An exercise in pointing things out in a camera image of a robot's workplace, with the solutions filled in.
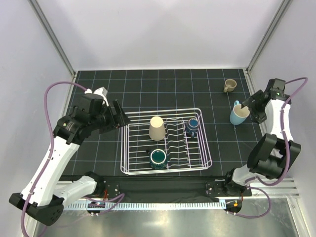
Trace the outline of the blue mug cream inside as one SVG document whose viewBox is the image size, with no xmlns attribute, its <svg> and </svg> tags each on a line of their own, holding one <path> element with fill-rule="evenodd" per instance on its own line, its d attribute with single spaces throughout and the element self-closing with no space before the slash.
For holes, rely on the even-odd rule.
<svg viewBox="0 0 316 237">
<path fill-rule="evenodd" d="M 250 110 L 247 106 L 242 107 L 242 104 L 236 100 L 230 114 L 230 123 L 233 125 L 242 124 L 250 115 Z"/>
</svg>

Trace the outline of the beige paper cup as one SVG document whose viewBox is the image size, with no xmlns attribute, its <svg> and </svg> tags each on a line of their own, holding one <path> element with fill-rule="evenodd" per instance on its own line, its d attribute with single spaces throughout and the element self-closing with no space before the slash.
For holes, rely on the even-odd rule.
<svg viewBox="0 0 316 237">
<path fill-rule="evenodd" d="M 162 140 L 166 135 L 163 119 L 154 116 L 150 120 L 149 137 L 154 141 Z"/>
</svg>

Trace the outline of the dark green mug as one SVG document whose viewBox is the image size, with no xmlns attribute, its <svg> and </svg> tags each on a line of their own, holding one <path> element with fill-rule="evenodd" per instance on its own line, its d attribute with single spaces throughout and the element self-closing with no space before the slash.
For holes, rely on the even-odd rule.
<svg viewBox="0 0 316 237">
<path fill-rule="evenodd" d="M 146 150 L 152 169 L 160 170 L 167 167 L 168 155 L 162 149 Z"/>
</svg>

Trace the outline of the small speckled blue cup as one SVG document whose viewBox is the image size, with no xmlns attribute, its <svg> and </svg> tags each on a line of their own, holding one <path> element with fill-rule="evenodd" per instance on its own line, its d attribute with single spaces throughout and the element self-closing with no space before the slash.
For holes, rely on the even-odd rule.
<svg viewBox="0 0 316 237">
<path fill-rule="evenodd" d="M 195 138 L 199 129 L 199 121 L 196 118 L 191 118 L 187 121 L 185 132 L 191 138 Z"/>
</svg>

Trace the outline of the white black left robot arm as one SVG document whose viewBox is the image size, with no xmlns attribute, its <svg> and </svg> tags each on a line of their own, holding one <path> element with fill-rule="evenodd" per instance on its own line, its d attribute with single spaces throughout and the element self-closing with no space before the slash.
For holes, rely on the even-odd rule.
<svg viewBox="0 0 316 237">
<path fill-rule="evenodd" d="M 40 223 L 51 226 L 61 216 L 65 207 L 88 195 L 99 198 L 106 186 L 104 179 L 89 171 L 64 188 L 56 185 L 69 160 L 91 133 L 106 133 L 130 123 L 118 100 L 113 106 L 104 97 L 94 93 L 82 95 L 72 112 L 60 118 L 53 130 L 50 146 L 35 175 L 20 193 L 13 193 L 9 203 L 24 210 Z"/>
</svg>

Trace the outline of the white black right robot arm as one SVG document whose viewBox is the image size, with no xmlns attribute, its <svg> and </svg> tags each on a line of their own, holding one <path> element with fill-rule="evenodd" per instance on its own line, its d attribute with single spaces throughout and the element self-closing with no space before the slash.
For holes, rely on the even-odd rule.
<svg viewBox="0 0 316 237">
<path fill-rule="evenodd" d="M 293 141 L 289 126 L 292 95 L 285 94 L 287 82 L 270 79 L 264 91 L 258 90 L 245 101 L 235 101 L 236 109 L 251 116 L 252 121 L 267 124 L 267 131 L 251 151 L 247 164 L 225 175 L 223 192 L 228 196 L 242 194 L 257 179 L 265 186 L 280 183 L 301 151 Z"/>
</svg>

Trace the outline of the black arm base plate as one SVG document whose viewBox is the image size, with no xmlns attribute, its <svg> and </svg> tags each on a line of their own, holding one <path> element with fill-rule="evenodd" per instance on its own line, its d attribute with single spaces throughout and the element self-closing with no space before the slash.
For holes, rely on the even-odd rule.
<svg viewBox="0 0 316 237">
<path fill-rule="evenodd" d="M 224 176 L 102 176 L 112 198 L 114 189 L 128 202 L 201 201 L 216 197 L 251 196 L 251 191 Z"/>
</svg>

